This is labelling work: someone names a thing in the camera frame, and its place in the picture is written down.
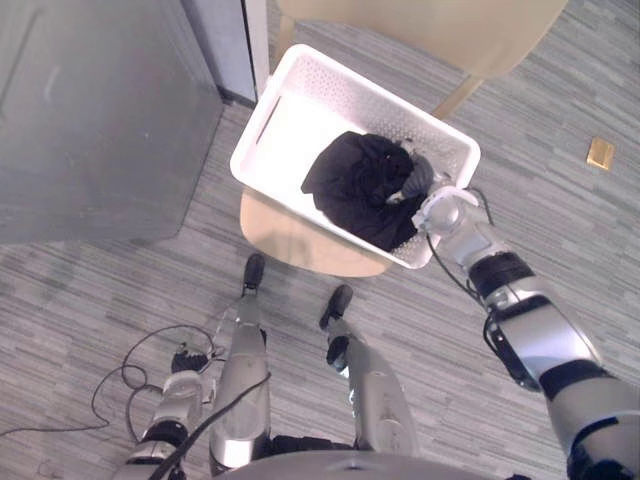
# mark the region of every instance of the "gray carpet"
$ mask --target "gray carpet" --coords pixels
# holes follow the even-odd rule
[[[638,11],[632,0],[570,1],[519,67],[487,82],[450,119],[480,144],[483,157],[472,183],[489,197],[505,238],[575,308],[610,370],[636,384]],[[272,34],[276,13],[270,4]],[[304,24],[296,39],[425,110],[462,76],[425,54],[351,28]],[[245,107],[226,108],[177,237],[0,249],[0,430],[95,424],[91,392],[137,339],[176,322],[213,331],[232,316],[233,307],[220,312],[238,296],[253,250],[240,232],[242,185],[228,163],[249,115]],[[617,146],[610,173],[585,164],[595,135]],[[324,364],[325,339],[317,328],[340,283],[267,262],[261,301],[275,434],[353,439],[346,384]],[[396,368],[425,458],[489,478],[513,472],[537,480],[564,477],[543,398],[511,382],[482,341],[482,312],[435,263],[419,271],[394,266],[350,283],[356,293],[347,317]],[[230,331],[225,322],[217,341],[228,344]],[[167,333],[133,360],[161,383],[175,341],[183,337]],[[113,423],[105,429],[0,439],[0,476],[109,478],[132,445],[123,419],[127,394],[117,376],[106,382],[96,402]],[[138,431],[155,401],[147,395],[136,402]],[[190,479],[207,478],[206,439],[185,465]]]

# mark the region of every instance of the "white plastic basket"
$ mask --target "white plastic basket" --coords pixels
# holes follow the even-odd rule
[[[480,160],[475,140],[306,45],[282,58],[231,157],[239,181],[292,212],[407,268],[423,267],[431,252],[415,236],[391,253],[337,227],[300,186],[337,136],[351,130],[391,140],[412,138],[416,151],[464,188]]]

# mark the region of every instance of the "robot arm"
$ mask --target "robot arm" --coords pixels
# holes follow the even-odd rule
[[[486,221],[469,192],[446,186],[416,227],[440,239],[478,292],[485,338],[520,386],[542,391],[571,479],[640,475],[640,391],[607,372],[553,290]]]

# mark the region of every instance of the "wooden chair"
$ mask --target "wooden chair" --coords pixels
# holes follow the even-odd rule
[[[487,78],[504,75],[536,46],[567,0],[278,0],[282,12],[277,60],[293,41],[298,20],[377,31],[467,73],[432,112],[450,115]],[[390,262],[245,189],[241,226],[247,240],[286,263],[338,276],[382,273]]]

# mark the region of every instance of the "black cable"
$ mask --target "black cable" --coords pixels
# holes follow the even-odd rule
[[[202,333],[205,337],[207,337],[207,340],[209,341],[209,348],[210,348],[210,355],[213,357],[214,353],[215,353],[215,345],[213,344],[213,338],[211,337],[211,335],[209,334],[209,332],[207,332],[206,330],[196,326],[196,325],[186,325],[186,324],[181,324],[181,325],[171,325],[169,327],[164,327],[161,328],[159,330],[156,330],[154,332],[151,332],[147,335],[145,335],[144,337],[142,337],[140,340],[138,340],[138,342],[129,349],[129,351],[127,352],[127,354],[124,356],[124,358],[122,359],[122,364],[126,364],[129,361],[129,357],[131,357],[131,355],[133,354],[133,352],[136,350],[136,348],[138,348],[140,345],[142,345],[147,339],[158,335],[159,333],[162,332],[166,332],[167,330],[174,330],[176,328],[191,328],[197,332]],[[204,372],[204,370],[209,366],[211,362],[209,362],[205,368],[203,368],[199,373]],[[144,385],[134,385],[133,383],[131,383],[131,381],[127,378],[127,375],[123,372],[122,373],[122,381],[124,382],[124,384],[131,388],[132,390],[135,390],[139,387],[142,387]]]
[[[0,432],[0,438],[6,435],[10,435],[12,433],[17,433],[17,432],[42,432],[42,433],[86,432],[88,430],[100,430],[101,428],[108,427],[109,425],[111,425],[111,422],[98,413],[98,410],[96,409],[96,397],[98,396],[98,392],[100,391],[100,388],[102,387],[102,385],[104,385],[104,383],[109,379],[109,377],[111,377],[111,375],[113,375],[114,373],[120,372],[122,369],[127,369],[127,368],[133,368],[138,372],[140,372],[144,378],[143,383],[147,383],[147,372],[142,367],[139,367],[137,365],[127,365],[127,364],[120,365],[118,368],[114,368],[109,373],[107,373],[104,377],[102,377],[102,380],[100,380],[100,383],[98,383],[96,388],[93,390],[93,394],[91,395],[91,411],[93,412],[95,417],[102,422],[101,425],[89,425],[85,427],[65,427],[65,428],[19,427],[19,428],[12,428],[11,430],[5,430],[4,432]]]
[[[127,425],[127,432],[129,432],[129,437],[131,437],[131,439],[136,444],[140,441],[140,439],[138,438],[136,431],[133,429],[133,422],[131,421],[131,405],[133,404],[133,400],[136,398],[136,396],[140,392],[145,392],[145,391],[151,391],[151,392],[162,395],[162,389],[160,387],[158,387],[157,385],[151,385],[151,384],[145,383],[144,385],[134,389],[131,392],[131,394],[129,395],[129,398],[127,399],[127,403],[125,405],[125,410],[124,410],[125,411],[124,420]]]
[[[224,312],[226,312],[229,308],[231,308],[233,305],[235,305],[239,301],[240,301],[240,299],[236,299],[233,302],[229,303],[223,309],[219,310],[216,314],[214,314],[213,318],[219,317],[220,315],[222,315]],[[221,325],[216,330],[216,334],[220,330],[220,327],[221,327]],[[224,353],[224,349],[216,349],[215,344],[214,344],[215,334],[212,337],[206,330],[204,330],[204,329],[202,329],[202,328],[200,328],[200,327],[198,327],[196,325],[189,325],[189,324],[172,325],[172,326],[169,326],[169,327],[161,328],[159,330],[155,330],[155,331],[145,335],[133,347],[131,347],[129,349],[129,351],[127,352],[127,354],[125,355],[125,357],[124,357],[122,363],[120,364],[120,366],[117,367],[117,368],[114,368],[109,373],[107,373],[104,377],[102,377],[102,379],[100,380],[100,382],[98,383],[96,388],[93,390],[93,393],[91,395],[90,406],[91,406],[91,411],[92,411],[93,415],[98,420],[100,420],[102,422],[100,425],[90,425],[90,426],[84,426],[84,427],[65,427],[65,428],[18,427],[18,428],[12,428],[10,430],[5,430],[4,432],[0,432],[0,438],[2,438],[4,436],[7,436],[7,435],[11,435],[12,433],[18,433],[18,432],[66,433],[66,432],[84,432],[84,431],[89,431],[89,430],[100,430],[102,428],[108,427],[109,425],[111,425],[111,422],[98,413],[98,411],[96,409],[96,404],[95,404],[96,403],[96,398],[97,398],[98,392],[100,391],[100,389],[102,388],[104,383],[109,379],[109,377],[111,377],[111,375],[113,375],[114,373],[120,372],[120,376],[122,378],[122,381],[124,382],[124,384],[127,387],[129,387],[132,390],[131,394],[129,395],[129,398],[127,399],[127,403],[126,403],[126,406],[125,406],[125,412],[126,412],[125,422],[126,422],[126,426],[127,426],[127,431],[129,432],[129,435],[131,436],[131,439],[134,442],[137,443],[138,442],[138,438],[137,438],[137,435],[135,434],[135,431],[133,430],[133,423],[131,421],[131,416],[130,416],[131,404],[132,404],[133,400],[135,399],[135,397],[141,391],[150,390],[150,391],[162,393],[162,388],[160,388],[157,385],[153,385],[153,384],[147,383],[148,374],[147,374],[147,371],[144,368],[142,368],[142,367],[140,367],[138,365],[127,363],[127,362],[129,361],[129,358],[133,354],[134,350],[136,348],[138,348],[142,343],[144,343],[147,339],[149,339],[149,338],[151,338],[151,337],[153,337],[153,336],[155,336],[155,335],[157,335],[159,333],[162,333],[164,331],[172,330],[172,329],[176,329],[176,328],[190,328],[190,329],[193,329],[193,330],[196,330],[196,331],[202,333],[203,335],[205,335],[205,337],[207,337],[207,340],[209,341],[209,345],[210,345],[210,352],[207,355],[210,358],[209,358],[209,362],[200,371],[200,373],[204,372],[209,367],[209,365],[211,365],[211,363],[213,363],[213,361],[220,361],[220,359],[218,359],[217,357]],[[132,383],[129,380],[129,378],[127,377],[127,374],[125,372],[125,370],[127,370],[129,368],[137,370],[139,373],[142,374],[142,382],[140,384],[135,385],[134,383]]]
[[[174,465],[176,465],[180,459],[189,451],[189,449],[193,446],[193,444],[198,440],[200,435],[204,433],[204,431],[209,428],[209,426],[218,420],[220,417],[225,415],[229,410],[235,407],[240,400],[242,400],[245,396],[251,393],[253,390],[258,388],[259,386],[265,384],[269,378],[271,378],[271,373],[267,373],[267,375],[260,380],[258,383],[254,383],[250,387],[245,388],[242,392],[240,392],[236,398],[227,403],[224,407],[219,410],[213,412],[204,422],[202,422],[198,428],[196,428],[189,437],[182,442],[182,444],[176,448],[171,455],[169,455],[158,468],[151,474],[148,480],[161,480],[165,473],[167,473]]]
[[[444,262],[442,261],[442,259],[440,258],[440,255],[438,255],[436,253],[436,249],[433,248],[433,243],[431,243],[431,237],[429,236],[429,234],[427,233],[427,243],[429,244],[429,249],[431,250],[431,254],[433,255],[433,258],[436,259],[436,261],[438,262],[438,265],[440,265],[440,267],[442,267],[442,270],[444,270],[444,273],[446,273],[449,278],[451,280],[453,280],[453,282],[460,287],[460,289],[462,291],[464,291],[467,295],[469,295],[474,302],[476,302],[478,305],[480,305],[482,308],[484,308],[484,305],[482,304],[482,301],[480,300],[480,297],[478,297],[476,295],[476,292],[468,289],[467,287],[465,287],[462,282],[460,282],[460,280],[458,280],[455,275],[453,273],[451,273],[451,271],[447,268],[447,266],[444,264]]]
[[[500,358],[500,355],[498,355],[498,349],[495,347],[495,345],[491,341],[491,338],[489,338],[489,320],[491,320],[491,317],[492,315],[489,314],[484,321],[484,327],[482,327],[482,338],[484,339],[484,342],[487,344],[487,346],[491,349],[491,351],[498,358]]]
[[[480,190],[478,187],[472,187],[472,186],[467,187],[466,190],[469,190],[471,192],[476,192],[478,195],[480,195],[480,198],[482,199],[482,203],[484,204],[484,211],[487,214],[487,220],[489,220],[489,224],[491,226],[495,227],[496,224],[493,221],[493,215],[491,215],[491,209],[489,208],[489,201],[487,200],[487,197],[484,194],[484,192]]]

